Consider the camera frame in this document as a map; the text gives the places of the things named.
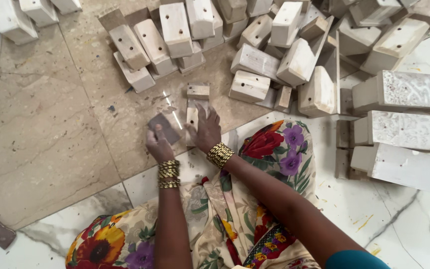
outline plywood piece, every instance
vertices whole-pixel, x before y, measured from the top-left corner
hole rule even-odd
[[[265,99],[269,87],[268,77],[239,70],[235,73],[228,96],[249,103],[260,102]]]
[[[298,23],[301,10],[302,3],[300,2],[283,3],[272,23],[270,38],[272,46],[289,48],[293,44],[299,30]]]
[[[308,42],[299,38],[282,59],[277,76],[290,83],[292,87],[303,84],[310,80],[314,60],[315,56]]]
[[[335,113],[335,85],[324,67],[315,67],[312,79],[299,87],[298,110],[313,118]]]
[[[190,30],[183,3],[159,7],[163,38],[172,58],[190,56],[194,53]]]
[[[273,20],[268,15],[262,15],[256,18],[243,32],[237,48],[243,44],[248,44],[254,48],[261,48],[270,38],[271,26]]]
[[[374,45],[362,70],[373,75],[381,70],[395,70],[403,57],[415,49],[428,29],[426,22],[410,18],[394,24]]]
[[[59,9],[62,15],[66,15],[76,11],[82,11],[79,0],[51,0],[51,2]]]
[[[344,15],[330,33],[336,30],[339,31],[340,53],[344,56],[370,52],[381,37],[379,28],[358,27],[350,13]]]
[[[349,7],[356,25],[361,27],[389,24],[385,20],[401,9],[397,0],[362,0]]]
[[[192,0],[185,2],[190,24],[192,40],[215,36],[214,14],[210,0]]]
[[[0,0],[0,33],[13,40],[16,45],[38,39],[33,22],[22,12],[19,3],[13,0]]]
[[[326,32],[328,22],[322,17],[316,17],[310,23],[305,25],[300,31],[300,37],[304,40],[311,41]]]
[[[38,27],[58,23],[56,9],[49,0],[20,0],[21,10],[31,17]]]
[[[261,76],[269,77],[274,82],[288,85],[277,77],[277,69],[280,60],[274,58],[254,47],[243,44],[233,59],[230,71],[235,74],[238,70],[244,70]]]
[[[127,82],[129,82],[129,84],[134,87],[136,93],[141,93],[144,90],[155,86],[155,81],[146,67],[142,67],[139,70],[130,69],[127,66],[124,58],[118,51],[114,53],[114,58],[116,58],[120,69],[122,70],[125,78],[127,79]]]
[[[242,21],[246,17],[247,0],[217,0],[225,23]]]

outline yellow flower print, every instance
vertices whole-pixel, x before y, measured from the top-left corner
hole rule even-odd
[[[281,235],[281,233],[276,233],[275,234],[275,238],[276,240],[280,241],[280,242],[286,242],[286,237],[284,237],[283,235]]]
[[[266,246],[267,248],[269,248],[270,250],[273,250],[273,249],[275,249],[275,248],[278,248],[274,243],[271,243],[271,242],[265,243],[265,246]]]
[[[259,252],[259,253],[255,254],[255,259],[257,259],[257,260],[266,260],[267,256],[264,255],[263,253]]]

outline wooden plank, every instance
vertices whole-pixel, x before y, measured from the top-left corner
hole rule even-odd
[[[159,7],[163,38],[169,47],[170,57],[180,58],[194,53],[192,38],[183,3]]]
[[[257,50],[248,44],[243,44],[233,59],[230,71],[235,74],[238,70],[244,70],[269,77],[274,82],[288,85],[276,75],[279,65],[280,60],[277,58]]]
[[[142,48],[134,32],[127,24],[120,25],[109,31],[111,39],[129,66],[133,70],[139,70],[151,63],[147,53]]]
[[[246,71],[239,70],[233,78],[228,96],[244,102],[263,101],[270,87],[270,79]]]

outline marble floor tile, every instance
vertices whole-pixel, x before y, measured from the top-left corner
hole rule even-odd
[[[8,249],[0,248],[0,268],[61,269],[76,236],[100,215],[132,208],[119,183],[16,231]]]
[[[0,220],[19,229],[120,182],[82,86],[0,72]]]

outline green leaf print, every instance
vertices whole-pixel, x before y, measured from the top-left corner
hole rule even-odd
[[[250,220],[248,219],[248,212],[243,215],[243,220],[245,220],[245,225],[248,227],[248,229],[254,234],[255,229],[253,228],[253,225],[250,223]]]

